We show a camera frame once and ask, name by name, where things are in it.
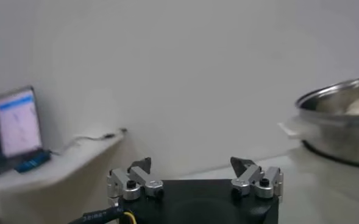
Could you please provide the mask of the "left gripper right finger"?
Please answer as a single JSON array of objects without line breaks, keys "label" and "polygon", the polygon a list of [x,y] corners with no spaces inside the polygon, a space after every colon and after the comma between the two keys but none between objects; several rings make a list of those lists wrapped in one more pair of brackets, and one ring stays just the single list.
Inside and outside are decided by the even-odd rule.
[{"label": "left gripper right finger", "polygon": [[279,167],[264,170],[250,159],[231,157],[230,163],[236,178],[231,180],[232,197],[241,200],[251,191],[260,199],[268,200],[277,197],[279,203],[283,199],[283,172]]}]

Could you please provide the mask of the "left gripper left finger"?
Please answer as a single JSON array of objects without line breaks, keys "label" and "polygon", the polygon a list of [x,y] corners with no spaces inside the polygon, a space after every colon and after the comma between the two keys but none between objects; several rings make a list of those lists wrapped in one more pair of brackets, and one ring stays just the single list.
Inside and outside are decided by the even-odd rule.
[{"label": "left gripper left finger", "polygon": [[107,200],[110,206],[118,206],[122,198],[136,201],[142,192],[149,198],[161,200],[165,189],[162,180],[151,174],[152,158],[134,161],[126,171],[111,169],[107,175]]}]

